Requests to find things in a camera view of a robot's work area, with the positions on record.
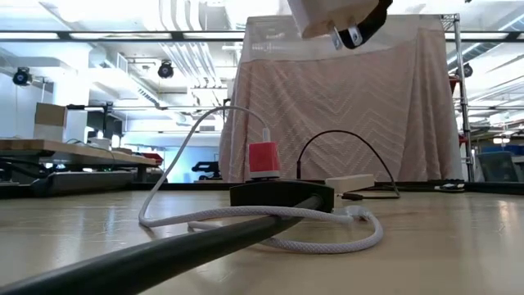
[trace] wooden table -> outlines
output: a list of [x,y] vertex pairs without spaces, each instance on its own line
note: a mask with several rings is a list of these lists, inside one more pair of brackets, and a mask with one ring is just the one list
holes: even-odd
[[[154,238],[137,215],[147,192],[0,201],[0,284]],[[479,193],[404,193],[364,204],[385,228],[376,247],[301,255],[254,246],[197,267],[149,294],[523,294],[524,198]],[[160,192],[149,216],[225,207],[227,192]],[[372,233],[367,225],[305,220],[282,234],[321,243]]]
[[137,167],[138,179],[141,181],[145,181],[147,167],[157,166],[155,160],[145,157],[42,139],[0,140],[0,157],[17,157],[27,161],[79,168]]

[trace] red charger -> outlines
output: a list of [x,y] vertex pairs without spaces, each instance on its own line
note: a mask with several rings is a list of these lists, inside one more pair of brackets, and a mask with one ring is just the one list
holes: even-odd
[[277,143],[249,145],[249,172],[252,179],[280,177]]

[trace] white cable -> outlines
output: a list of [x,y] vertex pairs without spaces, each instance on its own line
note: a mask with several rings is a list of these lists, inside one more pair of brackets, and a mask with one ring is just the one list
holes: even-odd
[[223,217],[231,217],[231,216],[262,216],[262,215],[276,215],[276,216],[295,216],[295,217],[304,217],[304,218],[312,218],[316,220],[325,220],[325,221],[331,221],[335,223],[340,224],[349,224],[351,221],[353,221],[353,217],[359,217],[363,218],[365,220],[369,220],[373,223],[373,226],[375,227],[375,233],[371,236],[360,240],[356,242],[351,243],[302,243],[302,242],[295,242],[295,241],[287,241],[287,240],[281,240],[277,238],[269,238],[262,243],[264,245],[270,246],[270,247],[277,247],[281,249],[285,249],[288,251],[293,252],[303,252],[303,253],[313,253],[313,254],[336,254],[336,253],[347,253],[347,252],[355,252],[367,249],[369,247],[374,246],[380,240],[382,239],[383,230],[382,226],[380,225],[380,222],[373,216],[373,214],[368,211],[367,209],[361,207],[361,206],[349,206],[345,208],[345,212],[342,215],[336,215],[336,214],[328,214],[320,211],[315,210],[309,210],[309,209],[300,209],[300,208],[292,208],[292,207],[278,207],[278,206],[234,206],[234,207],[226,207],[226,208],[219,208],[219,209],[213,209],[213,210],[207,210],[207,211],[200,211],[196,213],[186,214],[183,216],[173,216],[168,217],[164,219],[159,220],[153,220],[146,218],[146,211],[149,206],[149,203],[155,196],[156,192],[160,188],[160,186],[164,183],[165,179],[167,178],[167,175],[171,172],[174,165],[177,163],[178,159],[182,155],[182,152],[184,148],[187,146],[187,143],[189,142],[189,139],[192,137],[192,135],[195,133],[195,131],[198,128],[198,125],[210,114],[216,112],[216,111],[223,111],[223,110],[240,110],[248,112],[249,114],[253,115],[256,119],[258,119],[262,124],[264,124],[264,132],[263,137],[264,141],[267,142],[270,140],[269,136],[269,128],[266,122],[262,120],[257,114],[254,112],[243,108],[243,107],[235,107],[235,106],[224,106],[224,107],[217,107],[213,110],[210,110],[206,112],[200,119],[196,121],[194,126],[189,131],[189,134],[184,139],[182,145],[180,146],[180,149],[177,152],[177,155],[167,168],[167,170],[164,172],[164,174],[160,177],[158,182],[155,184],[155,187],[149,192],[149,195],[146,198],[146,201],[144,201],[142,208],[140,209],[140,212],[138,213],[138,221],[140,225],[152,228],[157,226],[163,226],[163,225],[176,225],[180,223],[188,222],[188,226],[190,229],[213,229],[215,227],[218,227],[218,225],[208,225],[205,223],[197,222],[199,220],[207,220],[212,218],[223,218]]

